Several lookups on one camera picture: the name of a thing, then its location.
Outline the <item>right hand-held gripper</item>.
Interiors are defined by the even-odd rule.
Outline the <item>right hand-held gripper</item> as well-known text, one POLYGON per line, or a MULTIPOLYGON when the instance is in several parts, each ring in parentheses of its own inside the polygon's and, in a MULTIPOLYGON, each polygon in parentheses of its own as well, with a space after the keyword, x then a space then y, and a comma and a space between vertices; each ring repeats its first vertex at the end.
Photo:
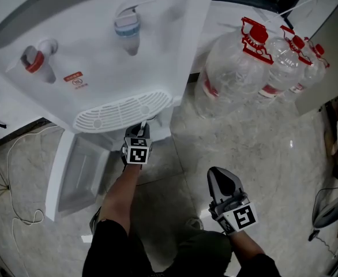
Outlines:
POLYGON ((211 167, 208 170, 208 185, 213 201, 209 212, 226 235, 238 233, 258 223, 256 208, 243 191, 240 179, 232 172, 211 167))

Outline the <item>grey floor fan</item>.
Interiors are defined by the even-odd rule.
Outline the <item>grey floor fan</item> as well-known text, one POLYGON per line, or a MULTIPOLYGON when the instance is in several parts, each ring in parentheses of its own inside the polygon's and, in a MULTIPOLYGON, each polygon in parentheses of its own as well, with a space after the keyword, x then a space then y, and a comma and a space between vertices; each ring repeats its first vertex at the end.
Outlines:
POLYGON ((335 190, 338 188, 323 188, 320 189, 314 200, 312 211, 312 227, 315 230, 323 229, 338 220, 338 197, 327 204, 321 211, 318 210, 318 198, 323 191, 335 190))

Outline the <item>grey metal cabinet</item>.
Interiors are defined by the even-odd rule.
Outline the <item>grey metal cabinet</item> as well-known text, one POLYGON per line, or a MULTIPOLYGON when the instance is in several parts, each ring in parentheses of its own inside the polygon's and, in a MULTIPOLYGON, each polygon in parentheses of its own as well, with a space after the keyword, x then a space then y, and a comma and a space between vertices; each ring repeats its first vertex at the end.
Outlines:
POLYGON ((338 97, 338 6, 313 36, 325 50, 324 57, 330 63, 323 80, 314 84, 295 101, 300 115, 319 109, 326 102, 338 97))

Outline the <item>person's black shirt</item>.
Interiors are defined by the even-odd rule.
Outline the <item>person's black shirt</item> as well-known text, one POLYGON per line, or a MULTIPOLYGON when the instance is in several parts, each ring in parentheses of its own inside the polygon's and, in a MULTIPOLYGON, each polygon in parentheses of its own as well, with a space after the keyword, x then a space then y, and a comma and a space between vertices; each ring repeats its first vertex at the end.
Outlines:
POLYGON ((82 277, 158 277, 135 234, 111 220, 99 222, 82 277))

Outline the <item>grey sneaker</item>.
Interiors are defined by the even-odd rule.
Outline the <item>grey sneaker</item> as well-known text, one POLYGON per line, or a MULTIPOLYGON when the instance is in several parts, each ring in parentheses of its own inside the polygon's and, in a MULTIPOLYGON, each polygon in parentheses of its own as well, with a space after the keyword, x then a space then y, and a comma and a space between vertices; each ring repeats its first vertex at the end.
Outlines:
POLYGON ((193 228, 196 230, 203 230, 204 225, 200 218, 190 218, 185 223, 186 227, 193 228))
POLYGON ((94 216, 92 217, 92 219, 89 223, 89 227, 90 227, 92 235, 95 235, 96 227, 97 227, 97 224, 99 222, 100 210, 101 210, 101 208, 99 208, 97 210, 97 212, 94 214, 94 216))

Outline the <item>white dispenser cabinet door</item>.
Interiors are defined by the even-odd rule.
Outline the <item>white dispenser cabinet door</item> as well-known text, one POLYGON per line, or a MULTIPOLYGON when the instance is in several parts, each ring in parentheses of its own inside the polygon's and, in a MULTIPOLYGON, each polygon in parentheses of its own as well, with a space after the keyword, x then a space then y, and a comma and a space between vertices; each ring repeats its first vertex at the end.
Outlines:
POLYGON ((62 133, 48 182, 46 217, 57 221, 96 202, 111 148, 103 134, 62 133))

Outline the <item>person's olive trousers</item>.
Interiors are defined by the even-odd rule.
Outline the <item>person's olive trousers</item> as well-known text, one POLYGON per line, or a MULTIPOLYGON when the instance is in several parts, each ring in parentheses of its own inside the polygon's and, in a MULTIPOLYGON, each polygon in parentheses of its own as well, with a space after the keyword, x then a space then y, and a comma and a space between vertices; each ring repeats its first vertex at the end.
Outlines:
POLYGON ((232 258, 230 239, 216 231, 188 228, 181 232, 172 264, 158 277, 224 277, 232 258))

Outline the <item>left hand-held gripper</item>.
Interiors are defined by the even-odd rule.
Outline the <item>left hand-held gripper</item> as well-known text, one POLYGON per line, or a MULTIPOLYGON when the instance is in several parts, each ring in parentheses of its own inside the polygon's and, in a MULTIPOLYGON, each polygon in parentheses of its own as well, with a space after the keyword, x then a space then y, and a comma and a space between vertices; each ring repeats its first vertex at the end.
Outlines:
POLYGON ((122 146, 122 161, 124 166, 128 164, 144 165, 148 163, 152 150, 149 124, 144 125, 143 134, 141 122, 128 127, 125 131, 125 139, 122 146))

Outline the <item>white drip tray grille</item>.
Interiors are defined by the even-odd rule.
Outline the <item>white drip tray grille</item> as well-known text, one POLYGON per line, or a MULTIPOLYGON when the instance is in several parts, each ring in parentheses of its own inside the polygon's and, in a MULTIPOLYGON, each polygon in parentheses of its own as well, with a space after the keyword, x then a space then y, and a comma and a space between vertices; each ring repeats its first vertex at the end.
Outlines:
POLYGON ((172 96, 164 90, 141 93, 79 113, 73 128, 84 133, 115 131, 157 115, 172 104, 172 96))

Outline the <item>person's left forearm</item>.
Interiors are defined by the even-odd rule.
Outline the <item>person's left forearm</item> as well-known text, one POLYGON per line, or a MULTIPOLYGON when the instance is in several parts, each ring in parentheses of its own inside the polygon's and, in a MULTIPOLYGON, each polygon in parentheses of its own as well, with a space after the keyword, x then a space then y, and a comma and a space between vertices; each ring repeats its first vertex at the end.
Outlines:
POLYGON ((128 164, 125 167, 105 195, 99 212, 99 221, 111 220, 117 222, 129 234, 130 210, 140 171, 140 164, 128 164))

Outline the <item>white water dispenser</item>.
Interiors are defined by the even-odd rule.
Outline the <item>white water dispenser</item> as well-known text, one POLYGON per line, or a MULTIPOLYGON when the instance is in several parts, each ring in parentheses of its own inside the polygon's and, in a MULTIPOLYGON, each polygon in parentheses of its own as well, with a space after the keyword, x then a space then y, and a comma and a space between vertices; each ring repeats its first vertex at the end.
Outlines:
POLYGON ((0 89, 43 118, 74 134, 75 117, 90 108, 164 90, 172 104, 157 115, 156 140, 170 135, 172 111, 183 98, 212 0, 153 0, 140 5, 140 46, 130 56, 114 30, 117 8, 127 0, 0 0, 0 89), (56 81, 48 84, 18 64, 26 47, 58 42, 50 57, 56 81))

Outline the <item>person's right forearm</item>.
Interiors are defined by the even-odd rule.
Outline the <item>person's right forearm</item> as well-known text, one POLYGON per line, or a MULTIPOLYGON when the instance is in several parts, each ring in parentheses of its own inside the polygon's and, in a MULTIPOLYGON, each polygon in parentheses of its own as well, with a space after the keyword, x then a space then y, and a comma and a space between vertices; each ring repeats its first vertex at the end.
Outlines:
POLYGON ((230 241, 238 259, 248 260, 258 254, 265 254, 264 250, 245 231, 232 234, 230 241))

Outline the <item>clear water jug red cap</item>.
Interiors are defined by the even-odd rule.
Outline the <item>clear water jug red cap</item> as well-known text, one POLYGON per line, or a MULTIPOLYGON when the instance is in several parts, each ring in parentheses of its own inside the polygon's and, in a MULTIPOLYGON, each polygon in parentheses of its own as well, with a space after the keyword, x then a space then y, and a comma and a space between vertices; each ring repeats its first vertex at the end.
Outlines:
POLYGON ((302 51, 309 58, 311 65, 305 67, 302 78, 287 91, 292 93, 293 97, 297 97, 315 83, 320 82, 324 78, 326 70, 330 67, 330 64, 324 58, 325 50, 322 45, 314 44, 308 37, 305 37, 304 41, 306 45, 302 51))
POLYGON ((259 94, 267 99, 273 99, 295 86, 302 79, 305 68, 312 64, 303 52, 304 40, 289 27, 281 25, 280 29, 283 36, 274 37, 266 43, 273 64, 269 70, 268 81, 259 94))
POLYGON ((266 27, 248 17, 215 40, 194 89, 194 106, 203 118, 222 117, 254 98, 273 65, 266 27))

